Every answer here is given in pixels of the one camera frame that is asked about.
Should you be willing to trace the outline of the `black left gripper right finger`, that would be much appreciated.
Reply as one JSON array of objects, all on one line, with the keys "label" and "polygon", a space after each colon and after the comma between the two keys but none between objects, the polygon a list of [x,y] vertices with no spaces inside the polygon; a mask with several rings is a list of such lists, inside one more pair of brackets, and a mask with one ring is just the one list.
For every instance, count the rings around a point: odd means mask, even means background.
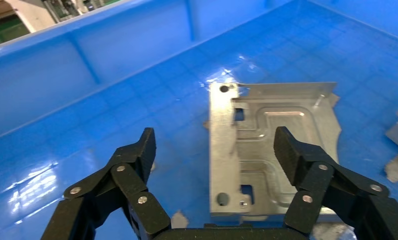
[{"label": "black left gripper right finger", "polygon": [[398,240],[398,202],[388,188],[336,163],[320,146],[277,127],[273,149],[297,190],[283,225],[309,237],[322,207],[353,227],[359,240]]}]

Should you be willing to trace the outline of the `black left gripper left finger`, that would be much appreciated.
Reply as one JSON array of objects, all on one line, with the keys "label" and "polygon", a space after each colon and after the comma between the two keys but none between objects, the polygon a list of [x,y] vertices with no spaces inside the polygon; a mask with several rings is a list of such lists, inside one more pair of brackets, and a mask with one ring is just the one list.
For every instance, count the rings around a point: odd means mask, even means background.
[{"label": "black left gripper left finger", "polygon": [[169,216],[147,187],[156,149],[151,127],[137,142],[118,147],[103,168],[64,191],[41,238],[93,240],[96,229],[118,209],[139,240],[153,240],[169,230]]}]

